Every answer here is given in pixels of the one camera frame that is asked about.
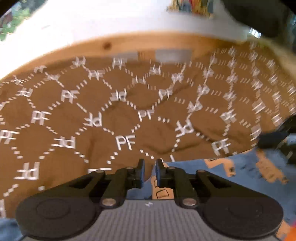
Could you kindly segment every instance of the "gray textured surface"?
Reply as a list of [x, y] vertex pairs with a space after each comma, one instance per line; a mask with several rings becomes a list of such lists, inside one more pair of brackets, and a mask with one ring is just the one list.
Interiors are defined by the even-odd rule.
[[[194, 210], [173, 200], [126, 200], [105, 210], [83, 234], [67, 241], [232, 241], [210, 229]], [[23, 241], [35, 241], [25, 238]], [[277, 241], [273, 236], [261, 241]]]
[[[191, 50], [187, 49], [158, 49], [155, 51], [155, 60], [162, 63], [189, 62], [191, 60]], [[138, 52], [120, 53], [112, 55], [115, 58], [126, 58], [128, 60], [138, 60]]]

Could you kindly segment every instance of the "green foliage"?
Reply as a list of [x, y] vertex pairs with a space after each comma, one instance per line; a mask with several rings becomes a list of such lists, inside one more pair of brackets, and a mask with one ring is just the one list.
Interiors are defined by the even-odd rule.
[[22, 9], [29, 8], [30, 13], [35, 12], [42, 4], [44, 4], [45, 0], [25, 0], [21, 2]]
[[16, 27], [19, 26], [24, 19], [30, 17], [30, 9], [20, 9], [16, 12], [13, 16], [13, 19], [8, 24], [3, 25], [2, 29], [0, 30], [0, 41], [4, 41], [7, 34], [14, 33]]

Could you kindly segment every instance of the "white wall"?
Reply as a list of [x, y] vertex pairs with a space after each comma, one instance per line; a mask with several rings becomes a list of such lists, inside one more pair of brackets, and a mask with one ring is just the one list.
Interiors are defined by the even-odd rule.
[[209, 20], [167, 13], [170, 0], [47, 0], [15, 33], [0, 42], [0, 78], [49, 51], [110, 34], [179, 31], [245, 40], [250, 28], [235, 22], [220, 0], [215, 1], [215, 18]]

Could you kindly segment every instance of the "wood knot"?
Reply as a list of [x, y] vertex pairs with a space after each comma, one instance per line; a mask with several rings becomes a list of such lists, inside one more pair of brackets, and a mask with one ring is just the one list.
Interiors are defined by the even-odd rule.
[[104, 50], [110, 50], [112, 47], [112, 44], [110, 42], [104, 43], [103, 49]]

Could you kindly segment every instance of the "colorful object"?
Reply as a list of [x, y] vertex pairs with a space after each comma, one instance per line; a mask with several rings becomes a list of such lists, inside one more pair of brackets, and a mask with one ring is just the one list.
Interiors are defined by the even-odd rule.
[[210, 18], [213, 16], [213, 0], [172, 0], [168, 11], [190, 12]]
[[295, 241], [295, 240], [296, 240], [296, 225], [290, 229], [290, 232], [284, 241]]

